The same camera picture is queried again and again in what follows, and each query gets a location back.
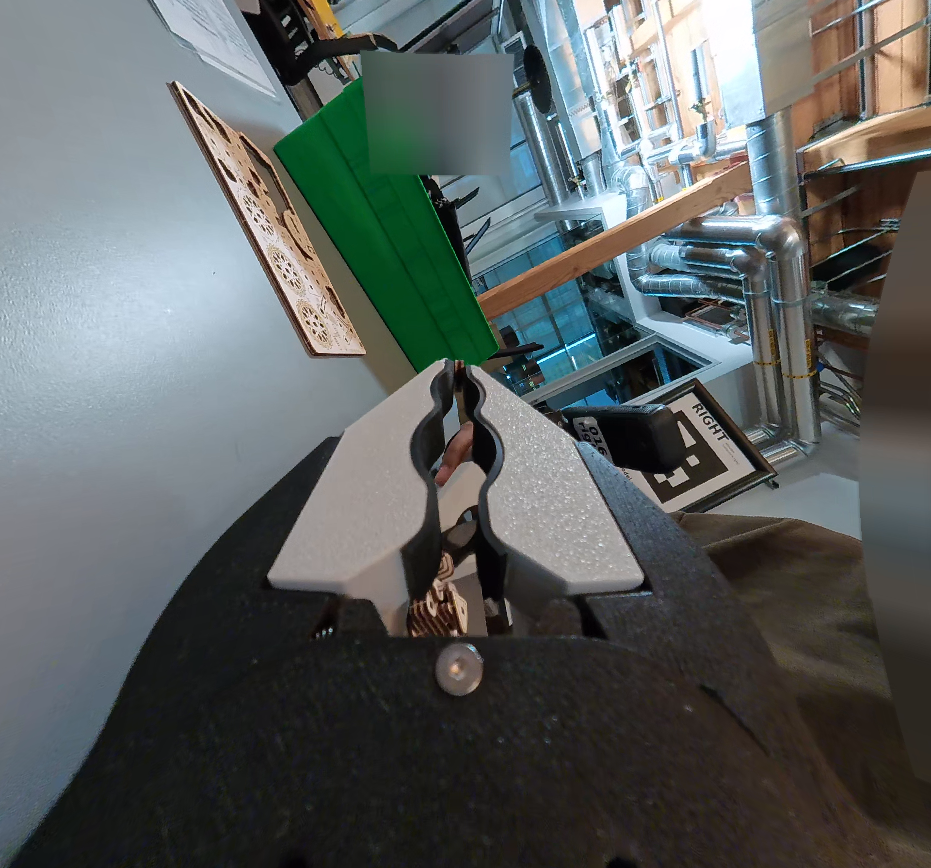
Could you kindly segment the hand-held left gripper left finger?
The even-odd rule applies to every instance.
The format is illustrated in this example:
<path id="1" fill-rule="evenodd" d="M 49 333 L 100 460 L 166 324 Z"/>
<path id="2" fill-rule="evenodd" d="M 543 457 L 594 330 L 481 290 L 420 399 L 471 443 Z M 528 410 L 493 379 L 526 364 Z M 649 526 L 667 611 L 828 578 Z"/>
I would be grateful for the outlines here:
<path id="1" fill-rule="evenodd" d="M 455 362 L 437 361 L 343 432 L 267 574 L 273 588 L 369 601 L 389 634 L 407 634 L 439 565 L 430 469 L 454 388 Z"/>

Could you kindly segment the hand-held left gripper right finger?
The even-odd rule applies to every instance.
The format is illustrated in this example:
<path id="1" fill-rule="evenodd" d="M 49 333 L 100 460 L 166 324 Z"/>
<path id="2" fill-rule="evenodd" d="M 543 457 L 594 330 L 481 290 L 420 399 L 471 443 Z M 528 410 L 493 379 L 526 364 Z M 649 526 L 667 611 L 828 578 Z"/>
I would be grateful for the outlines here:
<path id="1" fill-rule="evenodd" d="M 465 369 L 472 456 L 484 474 L 474 542 L 483 594 L 551 601 L 645 581 L 580 446 L 481 369 Z"/>

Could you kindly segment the wooden model assembly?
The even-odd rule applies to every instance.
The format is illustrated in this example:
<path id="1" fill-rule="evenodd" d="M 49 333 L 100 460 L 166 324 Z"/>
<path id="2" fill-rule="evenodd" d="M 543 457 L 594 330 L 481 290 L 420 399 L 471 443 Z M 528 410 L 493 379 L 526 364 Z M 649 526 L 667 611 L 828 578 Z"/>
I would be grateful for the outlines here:
<path id="1" fill-rule="evenodd" d="M 409 606 L 406 630 L 410 637 L 459 637 L 467 634 L 466 599 L 452 583 L 455 564 L 447 551 L 440 556 L 436 577 L 420 600 Z"/>

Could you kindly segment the wooden parts sheet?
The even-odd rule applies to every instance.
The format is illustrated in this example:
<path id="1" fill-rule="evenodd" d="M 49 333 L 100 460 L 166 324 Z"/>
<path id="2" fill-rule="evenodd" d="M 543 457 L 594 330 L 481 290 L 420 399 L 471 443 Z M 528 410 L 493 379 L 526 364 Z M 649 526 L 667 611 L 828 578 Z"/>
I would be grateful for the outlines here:
<path id="1" fill-rule="evenodd" d="M 364 356 L 362 340 L 273 162 L 179 82 L 169 89 L 307 352 Z"/>

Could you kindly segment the person's right hand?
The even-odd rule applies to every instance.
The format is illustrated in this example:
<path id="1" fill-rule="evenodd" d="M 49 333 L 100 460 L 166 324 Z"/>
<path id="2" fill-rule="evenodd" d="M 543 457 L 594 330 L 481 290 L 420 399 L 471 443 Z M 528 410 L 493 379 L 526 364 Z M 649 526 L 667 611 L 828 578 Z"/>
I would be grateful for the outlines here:
<path id="1" fill-rule="evenodd" d="M 436 470 L 436 486 L 443 487 L 446 485 L 459 466 L 471 459 L 474 427 L 471 421 L 462 423 L 459 431 L 448 442 Z"/>

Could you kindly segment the framed marker sign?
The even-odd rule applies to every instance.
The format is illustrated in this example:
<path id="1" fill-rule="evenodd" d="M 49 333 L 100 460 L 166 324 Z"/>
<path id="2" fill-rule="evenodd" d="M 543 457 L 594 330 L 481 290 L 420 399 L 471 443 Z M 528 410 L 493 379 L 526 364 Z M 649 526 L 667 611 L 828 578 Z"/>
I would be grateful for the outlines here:
<path id="1" fill-rule="evenodd" d="M 623 473 L 664 512 L 706 513 L 775 480 L 773 466 L 698 380 L 664 390 L 656 402 L 676 419 L 685 459 L 663 474 Z"/>

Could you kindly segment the wooden beam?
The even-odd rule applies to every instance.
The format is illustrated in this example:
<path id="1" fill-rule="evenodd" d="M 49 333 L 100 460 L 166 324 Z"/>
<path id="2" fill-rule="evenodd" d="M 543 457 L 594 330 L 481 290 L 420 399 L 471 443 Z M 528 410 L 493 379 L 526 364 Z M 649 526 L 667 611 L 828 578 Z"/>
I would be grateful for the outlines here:
<path id="1" fill-rule="evenodd" d="M 615 257 L 668 234 L 676 226 L 750 192 L 751 187 L 751 165 L 743 161 L 483 292 L 478 302 L 489 321 L 497 319 Z"/>

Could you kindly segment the olive green shirt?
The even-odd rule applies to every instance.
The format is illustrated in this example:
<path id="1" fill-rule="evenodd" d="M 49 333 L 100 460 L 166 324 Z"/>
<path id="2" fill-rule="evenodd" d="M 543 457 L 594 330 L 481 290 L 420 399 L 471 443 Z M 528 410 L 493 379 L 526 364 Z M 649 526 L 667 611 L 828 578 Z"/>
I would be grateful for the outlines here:
<path id="1" fill-rule="evenodd" d="M 673 513 L 761 630 L 888 866 L 929 866 L 929 785 L 894 707 L 859 539 L 789 518 Z"/>

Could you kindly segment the silver insulated pipes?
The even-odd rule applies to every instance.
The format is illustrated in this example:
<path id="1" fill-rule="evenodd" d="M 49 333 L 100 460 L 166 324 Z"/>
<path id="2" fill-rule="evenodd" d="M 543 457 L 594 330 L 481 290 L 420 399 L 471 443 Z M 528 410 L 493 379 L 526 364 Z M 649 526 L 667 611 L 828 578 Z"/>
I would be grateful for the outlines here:
<path id="1" fill-rule="evenodd" d="M 783 215 L 706 215 L 671 229 L 667 242 L 627 255 L 632 288 L 654 298 L 735 298 L 746 314 L 761 424 L 751 442 L 764 455 L 811 455 L 821 441 L 817 343 L 808 246 Z"/>

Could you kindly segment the green plastic bin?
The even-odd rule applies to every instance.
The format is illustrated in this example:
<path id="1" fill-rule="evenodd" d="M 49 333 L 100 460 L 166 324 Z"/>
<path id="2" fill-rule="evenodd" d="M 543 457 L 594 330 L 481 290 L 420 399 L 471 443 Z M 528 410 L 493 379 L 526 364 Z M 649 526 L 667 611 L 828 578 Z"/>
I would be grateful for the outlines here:
<path id="1" fill-rule="evenodd" d="M 273 150 L 418 372 L 499 350 L 424 183 L 371 171 L 361 79 Z"/>

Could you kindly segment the black disc stand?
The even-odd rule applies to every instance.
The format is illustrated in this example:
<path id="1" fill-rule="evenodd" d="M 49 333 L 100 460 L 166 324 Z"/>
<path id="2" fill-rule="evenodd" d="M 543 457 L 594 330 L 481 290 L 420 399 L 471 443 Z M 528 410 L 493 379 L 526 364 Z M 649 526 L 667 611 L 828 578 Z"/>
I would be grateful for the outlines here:
<path id="1" fill-rule="evenodd" d="M 529 94 L 536 110 L 548 116 L 552 111 L 552 87 L 546 61 L 538 47 L 529 45 L 524 49 L 522 66 L 525 81 L 514 89 L 512 100 L 516 101 L 520 96 Z"/>

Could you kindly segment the black computer monitor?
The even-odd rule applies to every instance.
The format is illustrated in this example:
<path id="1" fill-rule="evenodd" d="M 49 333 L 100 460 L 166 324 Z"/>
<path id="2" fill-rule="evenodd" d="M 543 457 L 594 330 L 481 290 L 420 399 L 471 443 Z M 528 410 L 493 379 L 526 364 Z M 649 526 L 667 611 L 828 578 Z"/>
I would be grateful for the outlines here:
<path id="1" fill-rule="evenodd" d="M 505 0 L 463 0 L 414 36 L 401 52 L 468 54 L 500 35 Z"/>

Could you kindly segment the black office chair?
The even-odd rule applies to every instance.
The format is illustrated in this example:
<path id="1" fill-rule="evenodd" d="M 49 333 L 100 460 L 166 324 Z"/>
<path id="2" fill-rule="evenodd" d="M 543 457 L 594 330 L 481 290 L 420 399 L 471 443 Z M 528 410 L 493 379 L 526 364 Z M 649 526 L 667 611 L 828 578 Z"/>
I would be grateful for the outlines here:
<path id="1" fill-rule="evenodd" d="M 399 46 L 389 37 L 378 33 L 343 35 L 330 39 L 310 40 L 305 48 L 296 51 L 286 46 L 275 67 L 283 86 L 295 86 L 307 78 L 308 73 L 328 59 L 359 55 L 364 51 L 386 50 L 397 52 Z"/>

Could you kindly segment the white paper sheet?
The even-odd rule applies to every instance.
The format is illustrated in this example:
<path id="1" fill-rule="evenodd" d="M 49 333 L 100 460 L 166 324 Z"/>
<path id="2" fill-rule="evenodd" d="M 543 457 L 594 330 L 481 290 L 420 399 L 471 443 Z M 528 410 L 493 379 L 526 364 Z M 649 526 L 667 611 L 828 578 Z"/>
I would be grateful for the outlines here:
<path id="1" fill-rule="evenodd" d="M 271 79 L 224 0 L 149 0 L 168 30 L 204 63 L 275 97 Z"/>

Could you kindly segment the silver ventilation duct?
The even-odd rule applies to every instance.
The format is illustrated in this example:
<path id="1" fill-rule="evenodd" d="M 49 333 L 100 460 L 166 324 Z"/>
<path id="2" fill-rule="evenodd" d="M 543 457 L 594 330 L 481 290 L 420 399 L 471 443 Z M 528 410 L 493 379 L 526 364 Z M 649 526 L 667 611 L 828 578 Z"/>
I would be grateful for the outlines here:
<path id="1" fill-rule="evenodd" d="M 518 119 L 526 133 L 546 202 L 556 207 L 573 194 L 569 183 L 571 168 L 557 133 L 559 115 L 554 108 L 561 98 L 550 55 L 551 44 L 565 38 L 565 28 L 556 0 L 518 0 L 518 3 L 518 20 L 527 47 L 537 50 L 530 56 L 531 70 L 545 74 L 543 87 L 549 88 L 549 98 L 542 93 L 520 94 Z"/>

